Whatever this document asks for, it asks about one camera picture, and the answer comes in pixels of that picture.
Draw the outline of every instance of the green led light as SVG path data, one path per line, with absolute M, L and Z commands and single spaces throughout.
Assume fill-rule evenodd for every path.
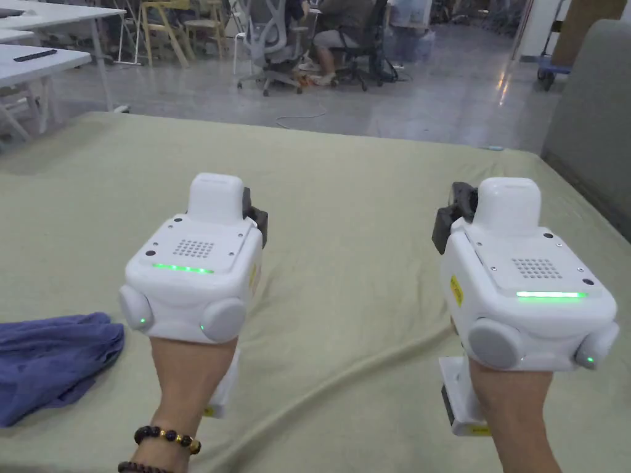
M 585 293 L 561 293 L 561 292 L 542 292 L 542 291 L 518 291 L 517 297 L 554 297 L 554 298 L 583 298 L 587 297 Z
M 198 267 L 189 267 L 189 266 L 176 266 L 175 264 L 154 263 L 152 266 L 157 267 L 157 268 L 162 268 L 162 269 L 172 269 L 174 271 L 198 272 L 200 274 L 213 274 L 214 273 L 212 269 L 202 269 Z

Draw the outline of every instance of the wooden chair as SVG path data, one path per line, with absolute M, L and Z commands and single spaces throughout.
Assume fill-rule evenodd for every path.
M 189 59 L 194 61 L 195 54 L 193 53 L 193 49 L 191 48 L 191 43 L 189 42 L 188 34 L 184 30 L 183 26 L 177 27 L 177 33 L 173 30 L 171 24 L 168 22 L 167 15 L 165 14 L 164 9 L 170 8 L 174 10 L 188 10 L 190 6 L 189 0 L 164 0 L 164 1 L 148 1 L 142 2 L 140 5 L 140 18 L 139 21 L 142 22 L 143 30 L 144 30 L 144 42 L 147 48 L 147 56 L 149 58 L 149 66 L 153 66 L 153 55 L 151 54 L 151 32 L 165 32 L 168 34 L 169 40 L 171 41 L 171 46 L 173 47 L 173 51 L 177 56 L 178 60 L 182 67 L 189 67 L 189 62 L 186 60 L 186 56 L 184 55 L 180 43 L 178 42 L 178 37 L 181 39 L 184 44 L 184 48 L 186 49 L 186 54 Z M 149 8 L 155 8 L 162 19 L 162 24 L 154 24 L 149 23 L 149 19 L 147 17 L 147 11 Z
M 213 30 L 215 41 L 217 42 L 217 49 L 219 50 L 219 59 L 223 59 L 223 51 L 226 46 L 226 30 L 223 15 L 223 5 L 221 0 L 200 0 L 200 9 L 206 7 L 210 13 L 210 19 L 198 18 L 196 20 L 188 20 L 184 22 L 186 27 L 186 36 L 190 37 L 193 33 L 193 47 L 197 45 L 197 31 L 198 30 Z

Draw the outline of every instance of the chair leg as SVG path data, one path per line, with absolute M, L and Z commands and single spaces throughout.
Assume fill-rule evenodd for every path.
M 233 76 L 237 75 L 237 46 L 238 44 L 239 44 L 239 41 L 237 40 L 237 35 L 235 35 L 235 47 L 232 53 L 232 75 Z
M 215 41 L 217 43 L 217 51 L 219 52 L 219 59 L 223 59 L 223 44 L 221 41 L 221 26 L 219 24 L 220 14 L 218 14 L 218 5 L 214 4 L 210 7 L 210 16 L 215 22 Z
M 167 20 L 167 16 L 164 14 L 164 10 L 162 9 L 162 7 L 157 7 L 157 8 L 158 8 L 158 12 L 160 13 L 160 18 L 162 19 L 165 29 L 167 30 L 168 37 L 171 40 L 171 46 L 173 47 L 173 51 L 175 51 L 175 55 L 180 61 L 180 64 L 182 67 L 184 68 L 189 67 L 189 62 L 186 60 L 186 56 L 184 55 L 184 52 L 182 51 L 182 48 L 180 47 L 180 43 L 177 42 L 177 37 L 175 36 L 173 28 L 171 28 L 171 25 L 169 24 Z
M 153 54 L 151 54 L 151 33 L 149 31 L 149 21 L 147 20 L 147 7 L 145 5 L 141 6 L 140 14 L 143 17 L 144 46 L 147 48 L 149 67 L 153 67 Z
M 186 49 L 186 55 L 189 57 L 191 61 L 195 61 L 197 57 L 195 57 L 195 52 L 191 47 L 190 41 L 190 31 L 188 28 L 180 28 L 180 35 L 182 36 L 182 42 L 184 43 L 184 49 Z

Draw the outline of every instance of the beaded bracelet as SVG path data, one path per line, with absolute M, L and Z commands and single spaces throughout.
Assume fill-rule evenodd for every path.
M 175 430 L 162 430 L 158 426 L 144 426 L 140 427 L 134 434 L 134 440 L 138 445 L 147 437 L 162 437 L 169 442 L 176 442 L 182 445 L 184 448 L 188 448 L 191 455 L 197 455 L 201 450 L 201 443 L 199 440 L 189 436 L 180 435 Z
M 135 473 L 173 473 L 169 470 L 163 470 L 157 467 L 148 467 L 142 463 L 120 462 L 118 467 L 119 473 L 124 471 L 132 471 Z

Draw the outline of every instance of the floor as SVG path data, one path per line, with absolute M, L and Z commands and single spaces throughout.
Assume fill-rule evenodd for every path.
M 223 61 L 201 59 L 186 70 L 160 61 L 153 70 L 112 66 L 109 79 L 117 103 L 130 104 L 135 114 L 272 127 L 286 117 L 280 123 L 301 130 L 539 153 L 562 81 L 545 93 L 536 84 L 535 64 L 507 68 L 509 38 L 471 26 L 435 31 L 429 59 L 406 64 L 401 77 L 407 81 L 366 93 L 353 85 L 313 86 L 302 95 L 278 88 L 265 98 L 253 83 L 237 89 L 231 54 Z M 248 72 L 248 62 L 240 61 L 237 75 Z M 65 74 L 57 87 L 69 115 L 103 109 L 93 66 Z

